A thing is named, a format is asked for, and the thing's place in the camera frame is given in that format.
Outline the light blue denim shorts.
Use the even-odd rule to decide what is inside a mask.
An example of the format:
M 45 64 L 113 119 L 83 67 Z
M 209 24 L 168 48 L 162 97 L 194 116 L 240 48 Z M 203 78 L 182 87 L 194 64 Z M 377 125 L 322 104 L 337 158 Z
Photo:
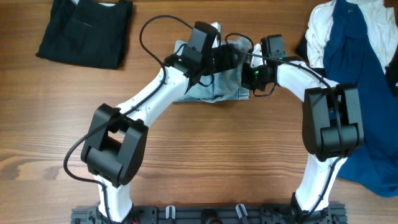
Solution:
M 221 35 L 216 38 L 213 48 L 219 47 Z M 187 43 L 176 41 L 176 49 L 170 65 L 182 70 L 189 78 L 186 93 L 176 100 L 177 103 L 204 101 L 215 103 L 223 100 L 247 99 L 249 91 L 241 87 L 241 73 L 246 56 L 239 53 L 240 50 L 247 52 L 250 49 L 249 43 L 243 39 L 224 45 L 232 45 L 233 49 L 239 54 L 238 66 L 234 69 L 220 73 L 209 73 L 210 59 L 205 63 L 193 63 L 182 58 L 182 52 Z

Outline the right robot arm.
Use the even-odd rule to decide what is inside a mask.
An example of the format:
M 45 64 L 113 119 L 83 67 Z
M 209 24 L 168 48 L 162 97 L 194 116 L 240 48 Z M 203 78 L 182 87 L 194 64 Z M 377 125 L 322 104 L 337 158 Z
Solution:
M 289 90 L 303 103 L 302 139 L 308 160 L 292 196 L 291 215 L 297 221 L 319 220 L 329 209 L 338 171 L 364 141 L 358 90 L 328 80 L 298 60 L 260 57 L 244 63 L 243 87 L 264 90 L 269 83 Z

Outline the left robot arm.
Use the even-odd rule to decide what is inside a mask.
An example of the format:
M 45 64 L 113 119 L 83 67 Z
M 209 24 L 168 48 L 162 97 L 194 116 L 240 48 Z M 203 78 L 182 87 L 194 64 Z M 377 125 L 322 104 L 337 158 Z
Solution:
M 129 183 L 143 162 L 149 128 L 156 119 L 172 103 L 236 99 L 242 64 L 230 46 L 201 55 L 182 44 L 161 62 L 159 74 L 136 96 L 117 107 L 103 104 L 95 111 L 81 159 L 101 191 L 99 220 L 132 221 Z

